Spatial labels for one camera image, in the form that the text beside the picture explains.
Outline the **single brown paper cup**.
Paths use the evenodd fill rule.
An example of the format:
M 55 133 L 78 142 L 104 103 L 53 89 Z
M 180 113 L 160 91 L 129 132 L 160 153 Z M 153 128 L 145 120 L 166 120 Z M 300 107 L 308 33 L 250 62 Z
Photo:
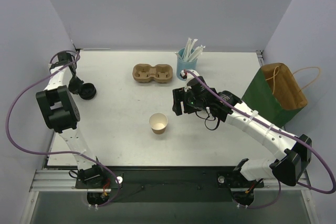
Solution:
M 155 134 L 162 134 L 168 125 L 167 116 L 163 113 L 154 113 L 149 118 L 150 127 Z

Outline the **black plastic cup lid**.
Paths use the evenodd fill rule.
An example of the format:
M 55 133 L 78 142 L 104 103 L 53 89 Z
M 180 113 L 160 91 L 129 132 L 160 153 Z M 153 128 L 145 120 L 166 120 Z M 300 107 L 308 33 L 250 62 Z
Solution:
M 79 95 L 81 97 L 90 97 L 96 94 L 96 88 L 92 83 L 83 83 L 81 85 Z

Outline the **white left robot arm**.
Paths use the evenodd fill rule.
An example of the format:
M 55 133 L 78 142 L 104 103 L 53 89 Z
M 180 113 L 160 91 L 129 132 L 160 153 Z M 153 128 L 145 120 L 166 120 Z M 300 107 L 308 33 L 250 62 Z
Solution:
M 91 100 L 96 88 L 77 76 L 76 64 L 70 64 L 76 59 L 73 52 L 62 51 L 55 57 L 58 61 L 49 65 L 52 77 L 44 90 L 36 93 L 37 103 L 47 127 L 65 141 L 74 156 L 77 181 L 87 188 L 100 188 L 105 185 L 107 175 L 79 130 L 80 112 L 72 97 L 78 95 L 83 100 Z

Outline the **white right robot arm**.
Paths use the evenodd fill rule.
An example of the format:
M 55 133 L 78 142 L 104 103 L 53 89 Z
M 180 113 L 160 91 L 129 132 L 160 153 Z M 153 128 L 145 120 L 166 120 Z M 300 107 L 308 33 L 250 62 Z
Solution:
M 280 128 L 229 91 L 207 90 L 193 79 L 188 88 L 177 88 L 172 93 L 172 110 L 177 116 L 207 112 L 240 129 L 272 153 L 273 159 L 242 160 L 233 172 L 233 181 L 238 186 L 264 178 L 275 178 L 285 185 L 295 186 L 311 161 L 311 151 L 292 140 L 293 134 L 280 134 Z

